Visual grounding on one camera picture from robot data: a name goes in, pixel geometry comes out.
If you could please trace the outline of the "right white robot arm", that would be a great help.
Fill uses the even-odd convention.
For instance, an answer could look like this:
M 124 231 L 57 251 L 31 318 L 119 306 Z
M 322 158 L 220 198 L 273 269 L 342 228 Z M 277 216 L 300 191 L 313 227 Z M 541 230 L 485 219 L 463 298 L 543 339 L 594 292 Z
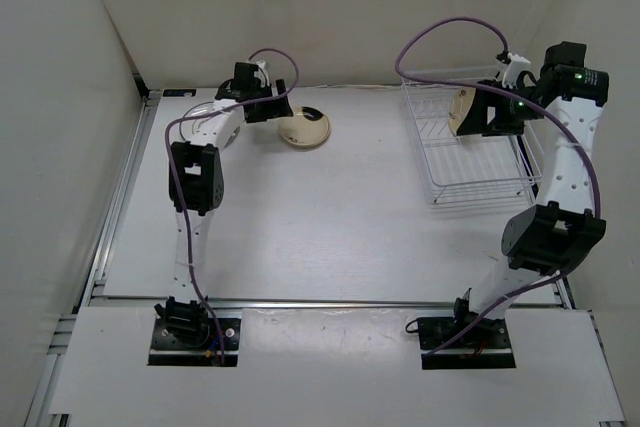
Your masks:
M 449 334 L 460 346 L 476 344 L 523 293 L 574 271 L 604 237 L 606 222 L 591 156 L 608 100 L 609 76 L 586 67 L 586 50 L 586 45 L 570 41 L 553 45 L 533 86 L 491 86 L 481 102 L 503 98 L 516 120 L 545 117 L 554 127 L 547 136 L 534 205 L 507 222 L 498 266 L 455 304 Z

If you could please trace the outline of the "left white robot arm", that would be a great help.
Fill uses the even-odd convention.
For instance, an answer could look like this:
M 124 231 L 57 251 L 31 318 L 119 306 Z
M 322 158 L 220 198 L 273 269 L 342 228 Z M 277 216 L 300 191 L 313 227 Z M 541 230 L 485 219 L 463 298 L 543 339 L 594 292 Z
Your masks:
M 203 304 L 204 289 L 193 278 L 204 267 L 208 231 L 224 196 L 221 153 L 243 124 L 293 115 L 286 84 L 272 81 L 263 60 L 238 62 L 233 77 L 214 98 L 188 111 L 190 133 L 170 142 L 169 196 L 176 211 L 178 240 L 171 294 L 155 307 L 169 334 L 188 347 L 199 347 L 217 334 Z

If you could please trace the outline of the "cream plate with dark mark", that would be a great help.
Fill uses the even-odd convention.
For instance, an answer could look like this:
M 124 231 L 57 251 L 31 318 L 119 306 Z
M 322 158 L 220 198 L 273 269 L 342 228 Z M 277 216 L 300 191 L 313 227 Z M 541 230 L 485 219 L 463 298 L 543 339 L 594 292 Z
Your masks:
M 331 135 L 331 122 L 322 111 L 310 106 L 293 108 L 293 115 L 277 122 L 279 137 L 289 146 L 310 150 L 320 147 Z

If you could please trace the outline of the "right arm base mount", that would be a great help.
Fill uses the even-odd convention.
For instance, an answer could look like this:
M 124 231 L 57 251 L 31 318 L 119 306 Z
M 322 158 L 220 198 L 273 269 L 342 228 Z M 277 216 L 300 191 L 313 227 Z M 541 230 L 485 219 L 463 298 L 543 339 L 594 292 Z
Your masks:
M 462 331 L 464 325 L 449 317 L 419 317 L 405 326 L 417 335 L 423 370 L 515 369 L 516 361 L 505 320 L 482 320 L 476 327 L 435 354 L 432 350 Z

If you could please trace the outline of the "cream plate with red seal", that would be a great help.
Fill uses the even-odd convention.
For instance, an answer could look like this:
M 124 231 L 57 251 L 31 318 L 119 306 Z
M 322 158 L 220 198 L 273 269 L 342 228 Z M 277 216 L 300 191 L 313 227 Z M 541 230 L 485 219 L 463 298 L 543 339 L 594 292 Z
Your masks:
M 475 93 L 474 88 L 461 88 L 453 97 L 449 110 L 448 126 L 456 137 L 475 133 L 474 120 L 471 115 Z

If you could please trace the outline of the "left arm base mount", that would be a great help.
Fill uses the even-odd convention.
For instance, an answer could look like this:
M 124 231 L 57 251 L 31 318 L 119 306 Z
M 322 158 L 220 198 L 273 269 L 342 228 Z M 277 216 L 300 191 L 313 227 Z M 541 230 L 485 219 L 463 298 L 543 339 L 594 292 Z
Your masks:
M 239 359 L 242 319 L 218 319 L 222 337 L 218 336 L 215 322 L 199 333 L 179 333 L 170 329 L 161 318 L 156 318 L 151 336 L 147 364 L 163 367 L 236 367 Z

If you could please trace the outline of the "white green-rimmed plate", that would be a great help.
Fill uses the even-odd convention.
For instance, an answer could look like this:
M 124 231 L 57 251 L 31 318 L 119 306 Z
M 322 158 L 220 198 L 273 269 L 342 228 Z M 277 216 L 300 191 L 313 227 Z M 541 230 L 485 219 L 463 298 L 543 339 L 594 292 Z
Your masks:
M 234 104 L 233 100 L 223 99 L 203 102 L 190 108 L 183 115 L 186 121 L 178 127 L 181 140 L 198 146 L 211 144 L 219 150 L 224 150 L 239 134 L 244 122 L 243 111 L 233 109 L 206 119 L 201 117 Z

